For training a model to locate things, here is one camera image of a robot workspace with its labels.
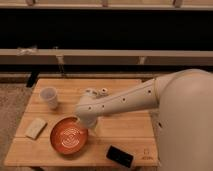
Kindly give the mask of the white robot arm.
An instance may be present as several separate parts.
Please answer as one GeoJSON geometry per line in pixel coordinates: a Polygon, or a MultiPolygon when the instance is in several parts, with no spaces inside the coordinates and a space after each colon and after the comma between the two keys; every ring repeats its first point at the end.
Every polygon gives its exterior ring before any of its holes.
{"type": "Polygon", "coordinates": [[[88,89],[75,114],[89,128],[102,115],[153,108],[158,171],[213,171],[213,73],[182,70],[105,97],[88,89]]]}

